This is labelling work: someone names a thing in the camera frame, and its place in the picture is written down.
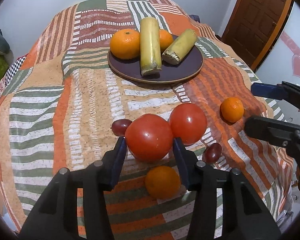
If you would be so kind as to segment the red tomato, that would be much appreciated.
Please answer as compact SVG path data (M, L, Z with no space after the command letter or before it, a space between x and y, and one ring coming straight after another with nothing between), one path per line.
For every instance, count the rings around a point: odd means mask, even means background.
M156 163L172 148L173 133L164 118L144 114L128 126L125 139L135 159L144 163Z
M168 123L173 136L189 146L201 139L207 129L204 111L194 103L183 103L173 109Z

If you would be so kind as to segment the brown wooden door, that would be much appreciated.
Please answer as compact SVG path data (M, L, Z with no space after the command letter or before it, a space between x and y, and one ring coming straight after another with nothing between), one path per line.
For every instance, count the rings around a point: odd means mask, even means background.
M222 41L255 71L286 21L293 0L237 0Z

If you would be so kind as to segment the small orange tangerine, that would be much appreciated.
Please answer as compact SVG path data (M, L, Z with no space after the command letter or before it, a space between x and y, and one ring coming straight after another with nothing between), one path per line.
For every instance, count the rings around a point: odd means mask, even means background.
M230 123L236 123L244 115L244 106L237 97L226 98L220 106L222 117Z

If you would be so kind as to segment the left orange on plate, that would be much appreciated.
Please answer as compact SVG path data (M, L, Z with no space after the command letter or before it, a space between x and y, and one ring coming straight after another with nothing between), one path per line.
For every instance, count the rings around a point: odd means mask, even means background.
M133 29L117 31L110 39L111 53L121 60L132 60L140 56L140 33Z

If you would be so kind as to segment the patchwork striped bedspread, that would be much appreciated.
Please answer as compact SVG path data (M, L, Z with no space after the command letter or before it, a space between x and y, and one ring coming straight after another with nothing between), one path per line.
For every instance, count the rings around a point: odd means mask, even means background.
M174 35L193 29L203 55L192 80L155 88L126 81L108 66L109 41L120 29L139 29L155 18ZM222 146L215 164L243 173L274 218L290 202L292 159L285 150L250 139L243 121L219 116L228 97L238 97L245 116L283 120L275 100L250 92L258 78L212 29L192 20L172 0L88 0L59 12L0 97L0 193L20 229L36 201L62 167L80 170L111 150L117 138L111 124L152 113L168 119L173 108L191 102L207 117L207 130L190 147L198 158L213 143Z

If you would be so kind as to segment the right orange on plate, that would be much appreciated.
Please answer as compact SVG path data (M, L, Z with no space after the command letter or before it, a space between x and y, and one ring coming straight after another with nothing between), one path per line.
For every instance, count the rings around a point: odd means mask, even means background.
M174 41L172 34L164 29L159 30L160 50L163 53Z

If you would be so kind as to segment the orange on plate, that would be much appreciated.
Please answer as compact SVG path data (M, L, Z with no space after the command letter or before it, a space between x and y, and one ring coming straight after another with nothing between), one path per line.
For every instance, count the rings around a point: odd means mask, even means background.
M172 34L164 29L159 30L160 50L163 53L174 41Z
M111 53L121 60L132 60L140 56L140 33L133 29L117 31L110 39Z

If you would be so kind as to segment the dark purple round plate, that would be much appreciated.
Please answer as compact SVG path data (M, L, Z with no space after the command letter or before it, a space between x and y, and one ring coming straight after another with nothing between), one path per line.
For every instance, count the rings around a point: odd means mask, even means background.
M161 70L145 76L141 75L140 57L122 60L108 51L107 59L114 74L129 81L149 84L173 84L192 79L200 73L204 64L204 57L197 46L193 46L178 65L162 61Z

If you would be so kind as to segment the yellow sugarcane piece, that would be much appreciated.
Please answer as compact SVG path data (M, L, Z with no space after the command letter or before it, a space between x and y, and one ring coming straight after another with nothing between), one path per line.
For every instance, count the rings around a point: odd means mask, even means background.
M178 65L193 48L196 40L196 32L192 29L186 29L163 52L162 59L171 65Z
M146 17L140 22L141 75L152 75L161 70L159 24L156 18Z

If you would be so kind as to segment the blue bag beside bed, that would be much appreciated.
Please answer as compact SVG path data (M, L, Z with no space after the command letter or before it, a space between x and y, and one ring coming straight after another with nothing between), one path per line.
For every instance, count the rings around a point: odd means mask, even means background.
M193 19L194 21L200 23L200 18L199 18L198 15L189 15L189 17L190 17L191 19Z

